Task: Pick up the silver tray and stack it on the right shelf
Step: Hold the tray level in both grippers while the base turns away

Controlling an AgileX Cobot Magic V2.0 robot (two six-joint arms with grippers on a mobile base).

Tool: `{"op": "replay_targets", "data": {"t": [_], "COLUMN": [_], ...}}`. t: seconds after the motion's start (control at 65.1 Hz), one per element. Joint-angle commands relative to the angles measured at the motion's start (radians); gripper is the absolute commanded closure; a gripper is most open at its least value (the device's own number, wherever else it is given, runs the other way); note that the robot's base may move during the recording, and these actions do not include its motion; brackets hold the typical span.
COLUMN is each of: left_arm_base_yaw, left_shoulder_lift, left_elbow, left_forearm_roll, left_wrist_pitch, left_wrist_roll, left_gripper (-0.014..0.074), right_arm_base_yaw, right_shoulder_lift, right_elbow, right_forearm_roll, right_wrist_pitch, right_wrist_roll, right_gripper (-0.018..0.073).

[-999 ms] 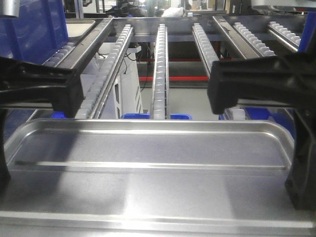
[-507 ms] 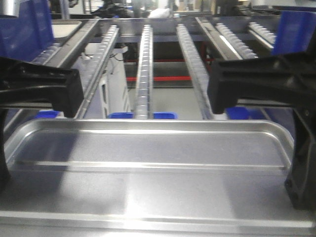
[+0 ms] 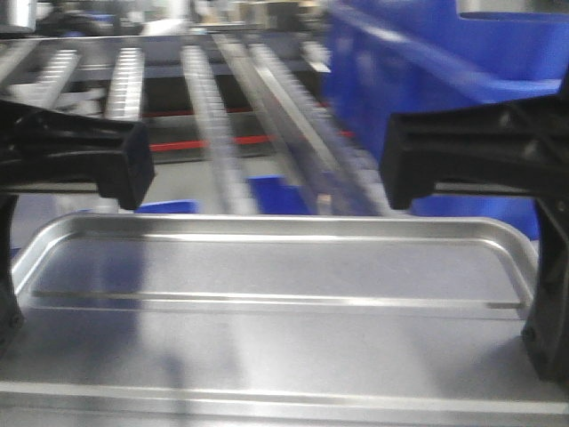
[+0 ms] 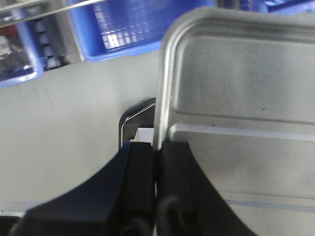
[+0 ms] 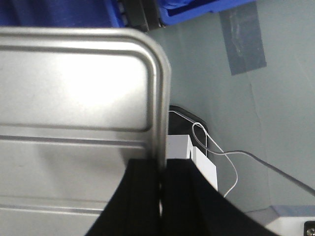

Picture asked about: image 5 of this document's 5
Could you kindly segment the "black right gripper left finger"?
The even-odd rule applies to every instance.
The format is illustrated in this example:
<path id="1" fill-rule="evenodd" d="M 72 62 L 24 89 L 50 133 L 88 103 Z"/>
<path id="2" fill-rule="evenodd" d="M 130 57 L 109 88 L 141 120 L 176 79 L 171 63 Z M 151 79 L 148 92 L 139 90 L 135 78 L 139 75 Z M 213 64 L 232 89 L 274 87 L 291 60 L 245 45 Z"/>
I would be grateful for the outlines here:
<path id="1" fill-rule="evenodd" d="M 154 159 L 131 159 L 88 236 L 160 235 L 159 172 Z"/>

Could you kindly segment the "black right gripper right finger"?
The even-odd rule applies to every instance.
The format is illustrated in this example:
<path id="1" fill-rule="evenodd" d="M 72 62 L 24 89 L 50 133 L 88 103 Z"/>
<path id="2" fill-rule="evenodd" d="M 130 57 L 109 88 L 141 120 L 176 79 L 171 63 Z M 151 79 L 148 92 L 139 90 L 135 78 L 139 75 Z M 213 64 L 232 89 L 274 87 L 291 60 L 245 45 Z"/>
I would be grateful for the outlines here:
<path id="1" fill-rule="evenodd" d="M 192 160 L 167 160 L 164 176 L 164 236 L 274 235 L 217 192 Z"/>

